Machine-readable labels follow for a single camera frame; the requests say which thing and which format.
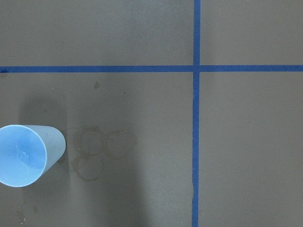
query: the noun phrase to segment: dark spot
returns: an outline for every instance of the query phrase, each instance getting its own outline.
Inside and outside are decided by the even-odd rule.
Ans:
[[[38,207],[33,206],[33,210],[34,210],[35,213],[38,213]]]
[[[7,76],[8,76],[7,74],[0,74],[0,78],[5,78]]]
[[[94,88],[95,89],[98,89],[100,87],[100,83],[97,81],[96,83],[95,83],[95,85],[94,85]]]

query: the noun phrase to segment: cup rim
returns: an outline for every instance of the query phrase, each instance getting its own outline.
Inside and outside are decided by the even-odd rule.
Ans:
[[[38,180],[38,179],[42,176],[42,174],[43,174],[43,172],[44,172],[44,170],[45,170],[46,164],[47,164],[46,146],[45,146],[45,144],[44,144],[44,142],[43,142],[43,139],[39,136],[39,134],[38,134],[37,132],[35,132],[35,131],[32,130],[31,128],[29,128],[29,127],[27,127],[27,126],[25,126],[25,125],[22,125],[22,124],[11,124],[11,125],[6,125],[6,126],[0,128],[0,131],[3,130],[3,129],[5,129],[5,128],[12,128],[12,127],[26,128],[27,130],[31,131],[32,133],[34,133],[34,134],[39,138],[39,140],[40,140],[40,142],[42,143],[43,148],[44,148],[44,153],[45,153],[45,162],[44,162],[44,166],[43,166],[43,168],[41,169],[41,172],[40,172],[40,173],[37,175],[37,177],[35,177],[32,181],[29,181],[29,182],[27,182],[26,184],[13,185],[13,184],[10,184],[10,183],[6,183],[6,182],[4,182],[3,180],[0,180],[1,183],[5,184],[5,185],[7,185],[7,186],[10,186],[10,187],[24,187],[24,186],[27,186],[27,185],[32,184],[33,182],[35,182],[36,180]]]

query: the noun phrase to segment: floor stain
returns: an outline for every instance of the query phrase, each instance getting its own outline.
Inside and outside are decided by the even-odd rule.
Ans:
[[[137,137],[128,130],[118,130],[105,134],[98,126],[82,126],[63,130],[77,130],[73,135],[73,146],[78,155],[70,162],[71,169],[84,182],[98,180],[104,171],[101,153],[110,159],[122,159],[129,155],[137,144]],[[68,155],[63,155],[59,164],[66,163]]]
[[[95,83],[95,85],[94,85],[94,88],[95,89],[98,89],[100,87],[100,83],[97,81],[96,83]]]
[[[38,213],[38,207],[33,206],[33,210],[34,210],[35,213]]]
[[[17,207],[16,216],[17,216],[18,219],[19,219],[19,224],[20,224],[20,226],[22,226],[22,227],[26,226],[26,220],[25,220],[25,216],[24,216],[24,213],[23,213],[23,208],[22,208],[22,206],[18,206],[18,207]]]

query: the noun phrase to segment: blue tape line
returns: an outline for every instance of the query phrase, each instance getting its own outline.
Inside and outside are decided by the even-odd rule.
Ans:
[[[302,72],[303,65],[201,65],[201,72]]]
[[[194,66],[200,65],[200,9],[201,1],[194,2]]]
[[[193,96],[193,201],[192,201],[192,227],[199,225],[199,97],[200,72],[194,72]]]
[[[194,77],[193,77],[193,200],[192,227],[199,226],[199,102],[200,102],[200,15],[201,0],[194,1]]]
[[[192,65],[159,66],[6,66],[0,71],[5,73],[36,72],[192,72]]]

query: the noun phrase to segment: plastic cup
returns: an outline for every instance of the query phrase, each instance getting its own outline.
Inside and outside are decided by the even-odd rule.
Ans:
[[[0,182],[23,187],[35,182],[64,153],[62,133],[50,126],[8,125],[0,129]]]

